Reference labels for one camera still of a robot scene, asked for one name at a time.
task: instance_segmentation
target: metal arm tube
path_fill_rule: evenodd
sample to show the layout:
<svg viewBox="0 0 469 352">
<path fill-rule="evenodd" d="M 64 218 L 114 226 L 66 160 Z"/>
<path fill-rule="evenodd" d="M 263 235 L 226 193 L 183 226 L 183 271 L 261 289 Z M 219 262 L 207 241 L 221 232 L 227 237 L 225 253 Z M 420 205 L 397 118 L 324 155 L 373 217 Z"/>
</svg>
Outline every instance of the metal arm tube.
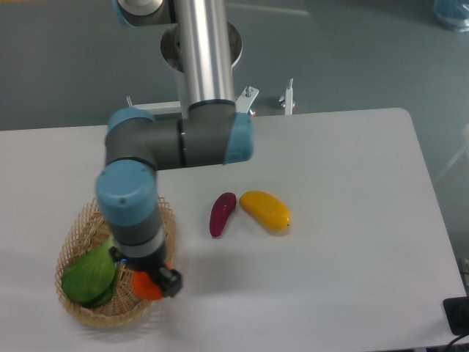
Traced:
<svg viewBox="0 0 469 352">
<path fill-rule="evenodd" d="M 224 0 L 176 1 L 189 109 L 208 100 L 235 101 Z"/>
</svg>

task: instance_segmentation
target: green toy vegetable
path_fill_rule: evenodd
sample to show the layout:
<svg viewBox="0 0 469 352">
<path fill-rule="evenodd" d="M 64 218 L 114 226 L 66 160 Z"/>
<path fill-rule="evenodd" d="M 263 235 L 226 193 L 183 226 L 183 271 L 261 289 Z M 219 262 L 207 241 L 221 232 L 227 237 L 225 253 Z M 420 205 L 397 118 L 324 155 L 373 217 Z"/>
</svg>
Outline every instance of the green toy vegetable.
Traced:
<svg viewBox="0 0 469 352">
<path fill-rule="evenodd" d="M 109 254 L 112 245 L 110 237 L 103 245 L 66 267 L 62 274 L 62 289 L 71 301 L 95 307 L 112 297 L 117 277 L 117 264 Z"/>
</svg>

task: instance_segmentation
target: gray joint housing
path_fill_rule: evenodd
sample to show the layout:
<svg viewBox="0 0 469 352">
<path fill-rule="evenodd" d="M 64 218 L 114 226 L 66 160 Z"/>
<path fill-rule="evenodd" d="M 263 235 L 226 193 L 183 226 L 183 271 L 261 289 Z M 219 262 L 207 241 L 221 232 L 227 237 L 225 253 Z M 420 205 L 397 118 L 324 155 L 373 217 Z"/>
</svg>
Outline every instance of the gray joint housing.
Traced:
<svg viewBox="0 0 469 352">
<path fill-rule="evenodd" d="M 140 246 L 155 237 L 161 225 L 160 209 L 156 207 L 151 216 L 132 226 L 116 226 L 108 222 L 109 229 L 116 240 L 125 246 Z"/>
<path fill-rule="evenodd" d="M 235 117 L 235 105 L 223 102 L 195 106 L 184 120 L 127 120 L 106 137 L 106 165 L 133 159 L 158 171 L 223 164 Z"/>
</svg>

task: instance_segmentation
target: black cable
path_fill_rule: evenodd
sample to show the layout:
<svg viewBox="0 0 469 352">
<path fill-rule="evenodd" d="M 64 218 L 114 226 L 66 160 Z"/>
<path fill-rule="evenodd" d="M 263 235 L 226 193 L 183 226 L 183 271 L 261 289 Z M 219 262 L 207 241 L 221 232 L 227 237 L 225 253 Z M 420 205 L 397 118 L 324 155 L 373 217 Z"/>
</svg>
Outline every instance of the black cable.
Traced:
<svg viewBox="0 0 469 352">
<path fill-rule="evenodd" d="M 461 336 L 458 336 L 457 338 L 455 338 L 453 341 L 451 341 L 446 347 L 445 349 L 443 350 L 443 352 L 449 352 L 449 350 L 451 349 L 451 347 L 453 347 L 453 345 L 458 342 L 459 340 L 462 340 L 464 339 L 465 337 L 469 336 L 469 333 L 467 334 L 464 334 L 464 335 L 461 335 Z"/>
</svg>

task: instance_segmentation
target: toy fruit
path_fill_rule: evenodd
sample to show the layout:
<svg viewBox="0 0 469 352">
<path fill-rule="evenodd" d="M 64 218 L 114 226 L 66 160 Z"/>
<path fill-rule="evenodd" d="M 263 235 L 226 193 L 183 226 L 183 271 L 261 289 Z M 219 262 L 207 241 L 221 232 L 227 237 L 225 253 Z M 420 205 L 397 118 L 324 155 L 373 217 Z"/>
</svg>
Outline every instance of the toy fruit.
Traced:
<svg viewBox="0 0 469 352">
<path fill-rule="evenodd" d="M 109 285 L 109 287 L 106 288 L 105 291 L 101 295 L 99 295 L 97 298 L 89 302 L 84 302 L 81 304 L 81 306 L 85 308 L 98 308 L 108 303 L 114 296 L 114 291 L 116 290 L 118 279 L 119 279 L 119 268 L 116 267 L 116 273 L 114 274 L 114 278 L 112 279 L 112 282 Z"/>
<path fill-rule="evenodd" d="M 155 284 L 145 271 L 134 271 L 132 274 L 133 292 L 141 299 L 158 301 L 164 298 L 161 288 Z"/>
<path fill-rule="evenodd" d="M 291 214 L 284 203 L 269 193 L 249 191 L 240 198 L 241 207 L 272 231 L 285 230 Z"/>
<path fill-rule="evenodd" d="M 214 238 L 219 238 L 226 222 L 233 210 L 236 208 L 236 195 L 227 192 L 220 195 L 212 207 L 210 215 L 210 234 Z"/>
<path fill-rule="evenodd" d="M 112 237 L 66 267 L 62 274 L 62 289 L 71 301 L 86 305 L 99 301 L 105 293 L 112 297 L 117 265 L 109 254 L 111 247 Z"/>
</svg>

